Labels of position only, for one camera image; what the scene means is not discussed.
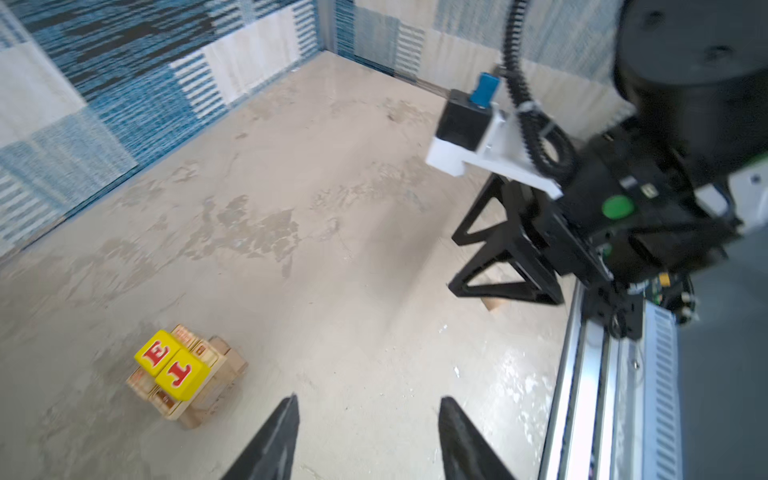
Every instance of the blue connector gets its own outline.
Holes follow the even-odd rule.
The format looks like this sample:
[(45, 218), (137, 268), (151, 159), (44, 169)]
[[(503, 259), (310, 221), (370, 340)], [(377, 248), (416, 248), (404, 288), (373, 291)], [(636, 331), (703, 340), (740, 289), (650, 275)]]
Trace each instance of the blue connector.
[(472, 92), (469, 101), (480, 108), (490, 107), (491, 99), (493, 99), (493, 95), (496, 93), (499, 83), (501, 83), (501, 80), (498, 77), (494, 77), (485, 72), (481, 73), (480, 78), (478, 79), (478, 86), (475, 91)]

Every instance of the green button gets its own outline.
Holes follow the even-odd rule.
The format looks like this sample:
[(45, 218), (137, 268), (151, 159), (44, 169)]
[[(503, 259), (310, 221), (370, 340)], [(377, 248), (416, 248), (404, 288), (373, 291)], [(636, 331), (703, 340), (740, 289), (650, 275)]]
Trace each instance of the green button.
[(629, 197), (614, 195), (603, 202), (603, 215), (611, 220), (620, 220), (634, 212), (634, 204)]

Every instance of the blue patterned wall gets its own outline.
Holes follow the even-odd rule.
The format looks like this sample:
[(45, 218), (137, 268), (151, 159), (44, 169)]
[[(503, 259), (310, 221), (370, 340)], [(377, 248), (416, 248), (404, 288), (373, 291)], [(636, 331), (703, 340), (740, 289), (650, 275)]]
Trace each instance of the blue patterned wall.
[[(510, 0), (335, 0), (339, 55), (444, 89), (470, 91), (501, 62)], [(611, 83), (621, 0), (535, 0), (523, 35), (534, 95), (564, 129), (586, 138), (631, 107)], [(504, 89), (496, 100), (509, 108)]]
[(313, 57), (318, 31), (316, 0), (0, 3), (0, 259)]

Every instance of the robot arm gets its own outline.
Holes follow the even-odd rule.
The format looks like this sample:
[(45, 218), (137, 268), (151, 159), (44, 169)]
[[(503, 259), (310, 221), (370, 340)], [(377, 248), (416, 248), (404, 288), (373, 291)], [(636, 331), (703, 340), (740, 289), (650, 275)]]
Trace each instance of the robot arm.
[[(637, 338), (642, 308), (627, 292), (632, 283), (705, 267), (768, 217), (768, 31), (760, 25), (768, 4), (625, 2), (614, 83), (637, 113), (578, 151), (519, 68), (526, 6), (512, 2), (504, 44), (516, 118), (472, 101), (488, 95), (453, 91), (427, 159), (454, 174), (462, 161), (498, 173), (453, 237), (485, 245), (449, 287), (457, 296), (561, 303), (555, 273), (574, 273), (587, 287), (584, 316)], [(468, 234), (493, 197), (507, 222)], [(524, 281), (468, 285), (499, 261)]]

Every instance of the black triangular stand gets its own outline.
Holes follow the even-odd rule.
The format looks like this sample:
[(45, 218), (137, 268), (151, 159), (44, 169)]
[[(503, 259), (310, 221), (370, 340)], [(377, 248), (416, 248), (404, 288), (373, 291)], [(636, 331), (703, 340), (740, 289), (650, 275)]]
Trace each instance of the black triangular stand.
[(515, 480), (456, 401), (443, 397), (438, 415), (445, 480)]
[(290, 480), (299, 435), (299, 399), (286, 397), (264, 422), (222, 480)]
[[(526, 200), (520, 183), (491, 174), (451, 237), (459, 246), (485, 242), (449, 283), (448, 287), (454, 295), (495, 296), (548, 305), (563, 303), (563, 293), (554, 269), (531, 241), (528, 234), (534, 236), (534, 230), (526, 228), (531, 218), (538, 213), (538, 199), (541, 195), (544, 195), (543, 192), (533, 190), (531, 199)], [(507, 220), (469, 233), (472, 224), (493, 198), (504, 206)], [(509, 263), (525, 280), (489, 285), (468, 284), (477, 275), (500, 262)]]

